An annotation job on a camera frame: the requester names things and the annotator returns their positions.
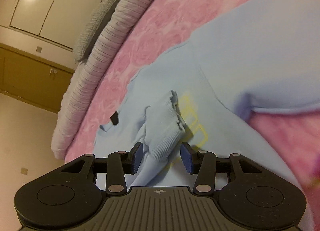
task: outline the yellow print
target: yellow print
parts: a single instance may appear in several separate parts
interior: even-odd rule
[[[195,135],[199,136],[202,135],[202,139],[198,143],[193,143],[191,145],[195,145],[197,148],[201,148],[207,141],[208,141],[208,134],[203,125],[200,124],[198,115],[197,115],[197,106],[192,101],[190,93],[186,93],[178,101],[178,107],[180,110],[180,115],[182,116],[183,120],[185,121],[186,127],[186,134],[184,137],[179,141],[188,142],[191,138]],[[165,170],[168,170],[172,165],[177,163],[180,158],[174,159],[170,164],[167,165]]]

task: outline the bed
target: bed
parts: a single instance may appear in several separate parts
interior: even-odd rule
[[[100,124],[110,121],[136,72],[196,28],[248,0],[154,0],[102,77],[65,162],[90,153]],[[320,230],[320,112],[296,116],[256,114],[249,124],[279,153],[300,182]]]

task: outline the metal pivot screw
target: metal pivot screw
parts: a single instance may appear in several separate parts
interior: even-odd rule
[[[209,185],[201,184],[196,187],[196,190],[199,192],[209,192],[212,189]]]
[[[124,190],[124,187],[122,185],[114,184],[109,186],[108,190],[111,192],[120,192]]]

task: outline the ribbed grip surface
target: ribbed grip surface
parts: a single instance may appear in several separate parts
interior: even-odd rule
[[[69,231],[245,231],[226,219],[214,202],[187,187],[133,187],[109,198],[102,209]],[[287,231],[298,231],[291,227]]]

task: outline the cabinet door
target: cabinet door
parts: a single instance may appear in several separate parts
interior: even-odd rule
[[[0,48],[0,88],[24,100],[59,111],[71,73]]]
[[[19,0],[11,26],[39,35],[53,0]]]
[[[0,26],[9,27],[16,0],[0,0]]]
[[[40,36],[73,48],[75,41],[101,0],[54,0]]]

